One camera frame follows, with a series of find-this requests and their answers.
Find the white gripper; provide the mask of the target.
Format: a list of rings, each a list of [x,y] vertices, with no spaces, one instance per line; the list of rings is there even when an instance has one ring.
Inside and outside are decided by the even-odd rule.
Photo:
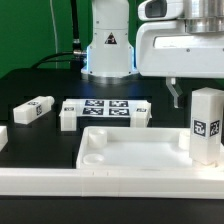
[[[224,78],[224,34],[189,34],[178,20],[144,23],[136,36],[136,65],[143,76],[167,77],[174,107],[181,108],[175,77]]]

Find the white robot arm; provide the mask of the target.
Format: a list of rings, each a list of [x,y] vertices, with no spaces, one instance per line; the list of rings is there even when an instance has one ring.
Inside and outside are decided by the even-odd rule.
[[[128,40],[128,0],[92,0],[93,38],[82,77],[119,83],[136,74],[224,79],[224,0],[145,0],[136,44]]]

